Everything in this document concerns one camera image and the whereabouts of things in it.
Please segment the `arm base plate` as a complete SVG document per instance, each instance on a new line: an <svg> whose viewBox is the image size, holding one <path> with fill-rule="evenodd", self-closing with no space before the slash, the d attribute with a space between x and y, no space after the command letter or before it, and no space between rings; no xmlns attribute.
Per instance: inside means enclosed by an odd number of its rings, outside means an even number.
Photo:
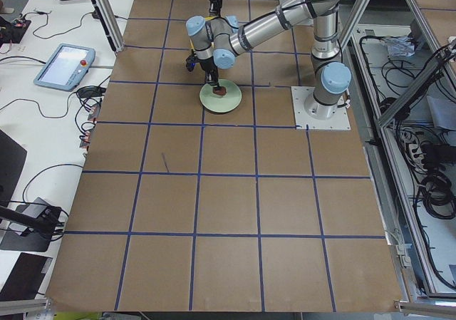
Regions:
<svg viewBox="0 0 456 320"><path fill-rule="evenodd" d="M294 120L298 130L349 131L351 125L345 100L341 96L335 105L318 104L314 87L292 86Z"/></svg>

